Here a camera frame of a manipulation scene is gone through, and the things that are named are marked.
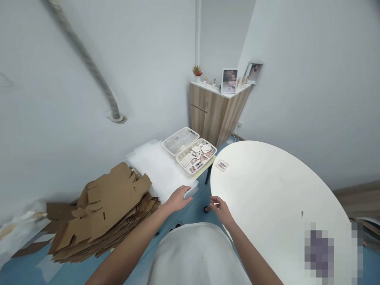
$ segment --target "cardboard stack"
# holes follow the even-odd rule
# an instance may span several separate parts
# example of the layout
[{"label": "cardboard stack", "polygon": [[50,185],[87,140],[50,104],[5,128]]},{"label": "cardboard stack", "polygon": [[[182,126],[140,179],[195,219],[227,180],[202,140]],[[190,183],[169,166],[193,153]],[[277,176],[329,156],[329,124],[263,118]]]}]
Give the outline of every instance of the cardboard stack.
[{"label": "cardboard stack", "polygon": [[[148,192],[151,184],[146,174],[140,178],[126,163],[88,183],[71,212],[73,219],[59,220],[49,251],[53,260],[81,262],[116,247],[159,207],[158,199]],[[54,208],[50,205],[48,218],[56,218]]]}]

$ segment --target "white plastic basket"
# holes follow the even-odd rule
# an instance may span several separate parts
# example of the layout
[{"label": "white plastic basket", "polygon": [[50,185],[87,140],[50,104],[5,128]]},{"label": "white plastic basket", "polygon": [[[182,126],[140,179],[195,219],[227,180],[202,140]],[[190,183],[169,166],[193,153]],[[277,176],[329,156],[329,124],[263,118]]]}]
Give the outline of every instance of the white plastic basket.
[{"label": "white plastic basket", "polygon": [[199,134],[188,127],[184,127],[162,142],[162,146],[171,154],[177,155],[189,145],[199,139]]},{"label": "white plastic basket", "polygon": [[[189,165],[187,165],[186,167],[184,167],[182,164],[181,164],[181,160],[185,157],[185,156],[187,156],[189,153],[190,153],[190,150],[193,148],[193,147],[195,147],[195,146],[197,146],[197,145],[200,145],[200,144],[209,144],[210,146],[211,146],[211,151],[213,152],[213,155],[209,158],[209,159],[207,159],[207,160],[205,160],[204,162],[203,162],[203,165],[202,165],[202,167],[201,168],[199,168],[199,169],[197,169],[195,172],[193,172],[193,173],[191,173],[191,171],[189,170],[189,168],[190,168],[190,164]],[[182,152],[180,152],[176,157],[175,157],[175,160],[178,162],[178,164],[187,172],[187,173],[189,173],[189,174],[191,174],[191,175],[194,175],[194,174],[196,174],[199,170],[201,170],[202,168],[204,168],[205,167],[205,165],[207,164],[207,162],[211,159],[211,158],[213,158],[213,156],[215,155],[215,153],[217,152],[218,150],[217,150],[217,148],[215,147],[215,146],[213,146],[211,143],[209,143],[207,140],[205,140],[205,139],[199,139],[199,140],[197,140],[196,142],[194,142],[192,145],[190,145],[188,148],[186,148],[185,150],[183,150]]]}]

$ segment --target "wooden cabinet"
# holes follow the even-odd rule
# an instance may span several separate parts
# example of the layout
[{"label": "wooden cabinet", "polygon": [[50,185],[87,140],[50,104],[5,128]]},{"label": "wooden cabinet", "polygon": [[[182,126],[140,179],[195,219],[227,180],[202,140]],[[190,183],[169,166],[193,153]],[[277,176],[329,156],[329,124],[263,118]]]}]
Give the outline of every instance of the wooden cabinet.
[{"label": "wooden cabinet", "polygon": [[195,82],[190,83],[191,128],[215,147],[233,132],[252,85],[236,94],[222,95]]}]

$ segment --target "white countertop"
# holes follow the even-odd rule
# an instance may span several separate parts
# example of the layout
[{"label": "white countertop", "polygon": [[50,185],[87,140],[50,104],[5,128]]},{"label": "white countertop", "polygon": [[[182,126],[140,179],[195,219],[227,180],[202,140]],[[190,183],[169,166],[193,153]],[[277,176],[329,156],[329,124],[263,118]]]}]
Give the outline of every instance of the white countertop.
[{"label": "white countertop", "polygon": [[208,91],[211,91],[211,92],[213,92],[213,93],[215,93],[215,94],[218,94],[218,95],[220,95],[220,96],[223,96],[223,97],[225,97],[225,98],[227,98],[227,99],[231,99],[231,98],[234,97],[236,94],[239,94],[240,92],[244,91],[244,90],[247,89],[249,86],[251,86],[250,84],[246,84],[246,85],[243,86],[243,88],[239,88],[239,89],[237,90],[237,92],[234,93],[234,94],[221,94],[221,93],[219,92],[219,87],[215,87],[215,88],[214,88],[214,87],[213,87],[212,85],[210,85],[210,84],[206,84],[206,85],[204,85],[203,82],[201,82],[201,83],[196,83],[196,82],[194,82],[194,81],[190,81],[190,83],[193,84],[193,85],[199,86],[199,87],[201,87],[201,88],[203,88],[203,89],[206,89],[206,90],[208,90]]}]

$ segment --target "person's left hand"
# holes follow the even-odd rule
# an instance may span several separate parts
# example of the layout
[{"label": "person's left hand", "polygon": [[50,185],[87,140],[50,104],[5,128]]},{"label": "person's left hand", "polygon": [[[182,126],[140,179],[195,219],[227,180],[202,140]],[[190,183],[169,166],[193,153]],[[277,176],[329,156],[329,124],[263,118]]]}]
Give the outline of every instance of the person's left hand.
[{"label": "person's left hand", "polygon": [[193,200],[193,197],[189,197],[186,200],[184,200],[186,191],[190,189],[191,187],[182,185],[173,192],[173,194],[170,196],[169,200],[166,201],[164,206],[166,206],[170,212],[175,212],[183,209],[187,204],[190,203],[191,200]]}]

